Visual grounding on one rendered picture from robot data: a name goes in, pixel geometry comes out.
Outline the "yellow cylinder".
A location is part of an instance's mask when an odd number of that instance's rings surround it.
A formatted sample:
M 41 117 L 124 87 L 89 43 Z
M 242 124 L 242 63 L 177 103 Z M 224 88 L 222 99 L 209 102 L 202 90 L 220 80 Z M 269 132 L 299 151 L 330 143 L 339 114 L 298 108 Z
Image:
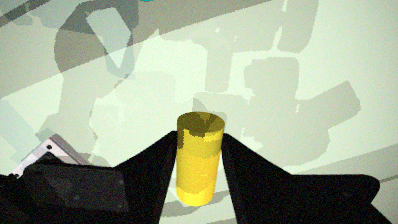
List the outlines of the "yellow cylinder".
M 213 199 L 224 120 L 212 113 L 188 112 L 177 118 L 176 191 L 190 206 Z

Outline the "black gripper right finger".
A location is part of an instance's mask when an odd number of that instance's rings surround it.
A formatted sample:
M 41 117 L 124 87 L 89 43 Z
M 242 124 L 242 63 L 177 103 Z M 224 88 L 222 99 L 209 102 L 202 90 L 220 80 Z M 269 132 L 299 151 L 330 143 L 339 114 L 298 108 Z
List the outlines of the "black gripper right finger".
M 380 189 L 364 174 L 296 175 L 272 164 L 228 133 L 222 161 L 237 224 L 291 224 L 306 202 L 368 200 Z

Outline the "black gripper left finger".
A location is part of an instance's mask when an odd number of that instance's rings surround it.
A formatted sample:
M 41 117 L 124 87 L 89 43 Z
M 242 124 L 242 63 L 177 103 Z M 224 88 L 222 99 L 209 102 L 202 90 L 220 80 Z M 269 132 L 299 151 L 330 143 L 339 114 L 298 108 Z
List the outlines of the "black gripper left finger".
M 177 153 L 178 132 L 114 167 L 40 161 L 23 180 L 41 204 L 115 212 L 120 224 L 159 224 Z

